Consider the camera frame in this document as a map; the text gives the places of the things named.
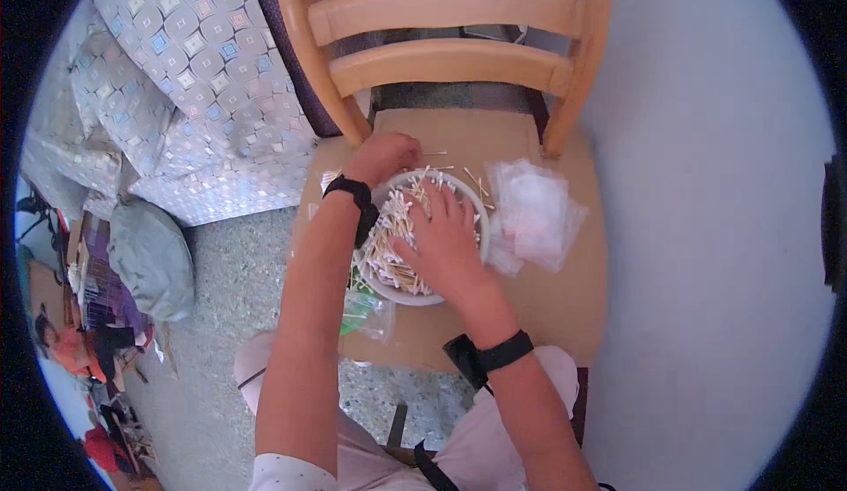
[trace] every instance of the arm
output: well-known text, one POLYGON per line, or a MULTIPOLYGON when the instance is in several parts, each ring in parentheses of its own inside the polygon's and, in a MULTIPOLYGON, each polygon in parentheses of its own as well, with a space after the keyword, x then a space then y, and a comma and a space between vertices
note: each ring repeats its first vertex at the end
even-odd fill
MULTIPOLYGON (((420 146, 405 135, 369 138, 344 169, 375 188, 414 165, 420 146)), ((352 195, 326 196, 282 290, 277 341, 256 416, 256 454, 285 454, 337 476, 338 333, 359 209, 352 195)))
MULTIPOLYGON (((431 219, 417 203, 409 215, 418 250, 392 239, 400 257, 453 306, 478 349, 490 349, 519 329, 502 288, 488 274, 472 241, 473 209, 449 189, 425 182, 431 219)), ((489 373, 497 408, 532 489, 597 489, 579 452, 567 409, 535 354, 489 373)))

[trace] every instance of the dark cloth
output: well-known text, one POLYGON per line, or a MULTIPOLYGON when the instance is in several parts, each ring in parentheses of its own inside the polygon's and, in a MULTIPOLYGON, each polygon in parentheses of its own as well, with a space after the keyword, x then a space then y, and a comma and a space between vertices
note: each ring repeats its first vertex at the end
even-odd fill
POLYGON ((114 356, 119 349, 132 348, 135 334, 132 327, 100 327, 94 331, 94 355, 107 382, 114 379, 114 356))
POLYGON ((133 474, 135 468, 130 462, 129 447, 124 441, 124 435, 120 433, 120 424, 126 423, 126 416, 121 410, 109 405, 100 405, 100 415, 106 420, 106 427, 109 429, 109 437, 115 443, 115 446, 120 450, 121 455, 115 456, 115 463, 120 468, 121 472, 133 474))

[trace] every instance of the orange cloth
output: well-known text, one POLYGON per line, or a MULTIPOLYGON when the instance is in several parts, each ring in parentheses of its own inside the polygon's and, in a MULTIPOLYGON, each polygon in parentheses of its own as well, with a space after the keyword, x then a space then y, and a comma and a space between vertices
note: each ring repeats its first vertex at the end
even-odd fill
POLYGON ((61 364, 65 370, 70 371, 74 375, 88 377, 89 368, 91 374, 100 382, 106 382, 106 376, 100 369, 100 364, 97 362, 97 357, 94 355, 94 334, 86 333, 86 352, 91 359, 90 365, 87 367, 76 367, 76 358, 74 353, 78 352, 82 346, 82 333, 78 332, 75 327, 63 327, 58 330, 58 342, 52 346, 50 350, 56 361, 61 364))

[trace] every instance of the hand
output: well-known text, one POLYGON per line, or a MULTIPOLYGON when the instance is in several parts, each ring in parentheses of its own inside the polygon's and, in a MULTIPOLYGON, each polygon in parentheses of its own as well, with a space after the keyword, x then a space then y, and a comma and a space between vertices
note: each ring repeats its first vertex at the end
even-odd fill
POLYGON ((459 204, 446 185, 439 190, 425 179, 423 187, 429 196, 429 221, 418 200, 409 197, 418 250, 400 238, 391 238, 391 247, 447 302, 456 307, 473 303, 473 292, 492 282, 473 241, 473 205, 467 197, 459 204))
POLYGON ((347 179, 364 182, 374 189, 402 168, 417 167, 422 157, 418 140, 402 133, 384 133, 365 140, 341 172, 347 179))

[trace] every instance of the chair backrest slat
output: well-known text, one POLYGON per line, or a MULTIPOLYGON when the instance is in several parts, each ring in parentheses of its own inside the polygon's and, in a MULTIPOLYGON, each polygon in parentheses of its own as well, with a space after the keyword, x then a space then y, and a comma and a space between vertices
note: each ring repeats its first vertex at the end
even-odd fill
POLYGON ((378 46, 330 62, 341 96, 387 83, 497 81, 564 95, 573 66, 538 48, 479 39, 426 39, 378 46))
POLYGON ((526 24, 578 37, 583 0, 322 0, 309 7, 315 43, 400 28, 526 24))

